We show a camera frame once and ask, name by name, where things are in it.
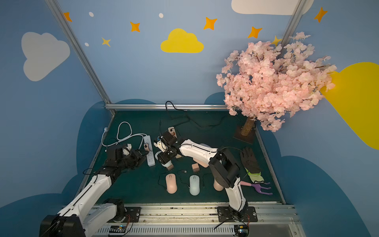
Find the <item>white power strip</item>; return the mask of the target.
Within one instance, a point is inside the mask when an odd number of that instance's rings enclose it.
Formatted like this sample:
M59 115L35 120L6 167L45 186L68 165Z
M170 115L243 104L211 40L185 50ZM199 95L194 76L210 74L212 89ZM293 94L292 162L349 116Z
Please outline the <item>white power strip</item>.
M146 155L146 158L147 158L147 164L149 167L152 167L152 166L155 166L155 157L154 157L154 152L153 152L153 147L152 147L152 142L151 142L151 137L149 135L145 136L144 137L144 143L148 143L149 144L149 148L150 150L149 151L146 151L147 152L147 155Z

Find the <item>pink USB charger plug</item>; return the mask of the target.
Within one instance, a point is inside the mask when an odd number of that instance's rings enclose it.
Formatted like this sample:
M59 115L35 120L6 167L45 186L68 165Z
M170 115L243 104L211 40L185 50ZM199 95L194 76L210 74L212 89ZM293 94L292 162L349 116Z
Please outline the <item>pink USB charger plug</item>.
M197 163L192 164L191 167L192 167L192 170L194 173L198 173L200 171L199 164L197 164Z

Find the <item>pink wireless mouse front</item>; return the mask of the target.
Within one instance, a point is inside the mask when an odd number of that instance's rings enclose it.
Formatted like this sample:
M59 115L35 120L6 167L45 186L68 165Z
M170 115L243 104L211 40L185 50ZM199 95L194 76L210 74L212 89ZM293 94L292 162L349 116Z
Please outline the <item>pink wireless mouse front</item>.
M166 189L169 194L174 194L177 192L177 182L175 174L168 174L165 177L166 180Z

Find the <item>pink wireless mouse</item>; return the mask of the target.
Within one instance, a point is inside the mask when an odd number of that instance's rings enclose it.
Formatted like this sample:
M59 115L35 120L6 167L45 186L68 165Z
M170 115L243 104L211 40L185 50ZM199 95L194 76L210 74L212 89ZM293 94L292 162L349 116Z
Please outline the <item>pink wireless mouse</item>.
M175 174L168 174L165 177L166 180L166 189L169 194L174 194L177 192L177 182Z
M224 187L222 185L220 185L216 180L214 180L213 187L218 192L220 192L224 189Z

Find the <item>light blue wireless mouse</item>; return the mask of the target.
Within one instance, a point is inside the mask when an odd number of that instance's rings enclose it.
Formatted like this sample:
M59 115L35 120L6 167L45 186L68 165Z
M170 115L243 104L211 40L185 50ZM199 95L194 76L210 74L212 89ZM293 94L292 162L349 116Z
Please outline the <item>light blue wireless mouse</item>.
M189 179L190 194L197 196L200 193L200 178L197 175L192 175Z

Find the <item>light green wireless mouse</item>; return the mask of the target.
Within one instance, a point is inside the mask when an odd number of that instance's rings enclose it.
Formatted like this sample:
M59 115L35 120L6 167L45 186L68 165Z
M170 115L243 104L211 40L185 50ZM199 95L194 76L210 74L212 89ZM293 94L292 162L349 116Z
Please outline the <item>light green wireless mouse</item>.
M169 161L169 162L167 162L167 163L165 163L165 164L163 164L162 162L160 162L159 161L159 157L158 157L158 155L160 154L160 153L162 153L162 151L158 151L158 152L156 152L155 153L155 159L163 166L163 167L165 167L165 168L169 168L170 166L172 166L172 161Z

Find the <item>peach wireless mouse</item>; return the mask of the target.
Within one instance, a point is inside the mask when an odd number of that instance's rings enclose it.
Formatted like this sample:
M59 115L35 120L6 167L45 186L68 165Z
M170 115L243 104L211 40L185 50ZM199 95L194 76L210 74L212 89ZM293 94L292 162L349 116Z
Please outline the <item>peach wireless mouse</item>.
M203 161L203 160L200 160L200 159L197 159L197 158L193 158L193 161L196 162L196 163L198 163L199 165L201 165L204 168L209 167L209 164L208 164L207 161Z

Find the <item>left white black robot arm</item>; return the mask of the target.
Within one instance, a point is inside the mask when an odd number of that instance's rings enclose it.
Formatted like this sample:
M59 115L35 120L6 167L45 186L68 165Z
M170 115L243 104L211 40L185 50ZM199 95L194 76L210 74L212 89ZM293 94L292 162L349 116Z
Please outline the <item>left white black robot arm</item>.
M132 220L121 199L107 199L94 213L92 207L116 182L124 170L139 167L147 158L147 151L124 148L108 149L107 159L94 173L91 181L63 209L46 216L40 225L41 237L91 237L109 221L121 223Z

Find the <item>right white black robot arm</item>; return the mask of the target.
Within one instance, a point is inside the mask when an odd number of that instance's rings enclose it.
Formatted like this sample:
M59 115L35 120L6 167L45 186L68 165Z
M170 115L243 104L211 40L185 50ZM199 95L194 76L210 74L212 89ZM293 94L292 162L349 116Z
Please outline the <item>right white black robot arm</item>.
M248 206L241 188L240 168L227 148L210 148L182 137L176 138L166 131L154 141L161 150L158 161L165 165L177 155L190 157L204 168L210 168L216 182L227 192L230 210L243 215Z

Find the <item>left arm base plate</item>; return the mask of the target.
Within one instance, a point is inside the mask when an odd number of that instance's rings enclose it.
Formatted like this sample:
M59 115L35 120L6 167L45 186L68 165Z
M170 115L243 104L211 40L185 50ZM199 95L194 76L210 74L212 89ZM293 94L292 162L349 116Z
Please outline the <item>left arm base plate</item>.
M141 207L124 208L124 212L118 216L115 216L112 221L115 223L138 223L141 217Z

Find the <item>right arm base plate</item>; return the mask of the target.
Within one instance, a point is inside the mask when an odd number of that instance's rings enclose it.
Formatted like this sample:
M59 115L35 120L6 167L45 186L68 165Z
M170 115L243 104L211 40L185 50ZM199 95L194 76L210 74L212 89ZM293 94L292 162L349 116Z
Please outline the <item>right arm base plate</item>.
M218 206L217 215L219 222L258 222L258 216L253 206L245 206L241 212L230 206Z

